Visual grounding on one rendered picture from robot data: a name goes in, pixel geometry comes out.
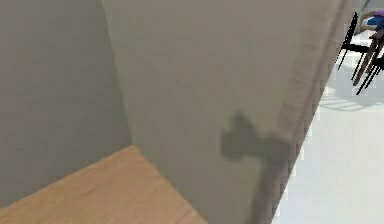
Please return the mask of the black chair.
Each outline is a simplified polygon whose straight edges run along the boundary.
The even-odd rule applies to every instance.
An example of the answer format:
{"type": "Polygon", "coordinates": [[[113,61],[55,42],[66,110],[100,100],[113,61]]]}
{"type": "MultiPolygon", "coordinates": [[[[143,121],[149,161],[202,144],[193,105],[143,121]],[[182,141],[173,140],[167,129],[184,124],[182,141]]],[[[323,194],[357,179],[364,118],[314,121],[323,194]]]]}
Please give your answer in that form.
{"type": "Polygon", "coordinates": [[[339,53],[341,53],[341,51],[344,50],[344,54],[342,56],[342,59],[341,59],[340,64],[338,66],[338,69],[340,69],[341,65],[344,62],[346,54],[349,51],[360,53],[360,58],[359,58],[359,61],[358,61],[356,69],[359,68],[360,63],[361,63],[361,61],[363,59],[363,56],[368,53],[368,50],[369,50],[368,46],[362,46],[362,45],[357,45],[357,44],[352,44],[351,43],[352,37],[354,35],[355,29],[356,29],[356,26],[357,26],[357,22],[358,22],[358,14],[354,13],[354,15],[352,17],[352,20],[351,20],[351,23],[350,23],[350,26],[348,28],[348,31],[347,31],[347,33],[345,35],[344,41],[343,41],[343,43],[342,43],[342,45],[340,47],[340,50],[339,50],[339,53]]]}
{"type": "Polygon", "coordinates": [[[373,56],[371,57],[371,63],[368,66],[367,76],[359,87],[357,95],[359,95],[363,89],[367,89],[374,77],[384,70],[384,56],[379,56],[381,49],[384,47],[384,39],[376,41],[376,44],[377,46],[374,50],[373,56]]]}

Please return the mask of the brown wooden table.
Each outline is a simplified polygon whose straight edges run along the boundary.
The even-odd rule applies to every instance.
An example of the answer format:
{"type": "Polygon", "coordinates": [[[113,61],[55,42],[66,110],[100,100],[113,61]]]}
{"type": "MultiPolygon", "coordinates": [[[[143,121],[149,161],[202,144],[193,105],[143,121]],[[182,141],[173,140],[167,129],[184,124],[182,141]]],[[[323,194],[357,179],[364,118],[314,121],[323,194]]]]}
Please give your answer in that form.
{"type": "Polygon", "coordinates": [[[369,62],[374,57],[375,51],[381,50],[382,42],[384,41],[384,29],[379,30],[375,34],[371,35],[370,39],[372,40],[371,45],[368,47],[368,51],[365,56],[358,62],[358,66],[356,67],[353,74],[352,80],[354,86],[360,82],[360,79],[364,71],[367,69],[369,62]]]}

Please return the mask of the blue round object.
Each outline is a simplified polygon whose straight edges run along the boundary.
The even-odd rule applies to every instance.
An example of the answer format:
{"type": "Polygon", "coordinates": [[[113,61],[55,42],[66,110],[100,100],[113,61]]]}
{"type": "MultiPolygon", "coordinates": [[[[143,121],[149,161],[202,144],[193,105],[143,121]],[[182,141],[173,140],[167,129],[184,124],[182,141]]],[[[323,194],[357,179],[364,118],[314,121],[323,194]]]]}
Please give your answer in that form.
{"type": "Polygon", "coordinates": [[[375,30],[379,31],[384,29],[384,17],[372,17],[367,22],[368,25],[375,26],[375,30]]]}

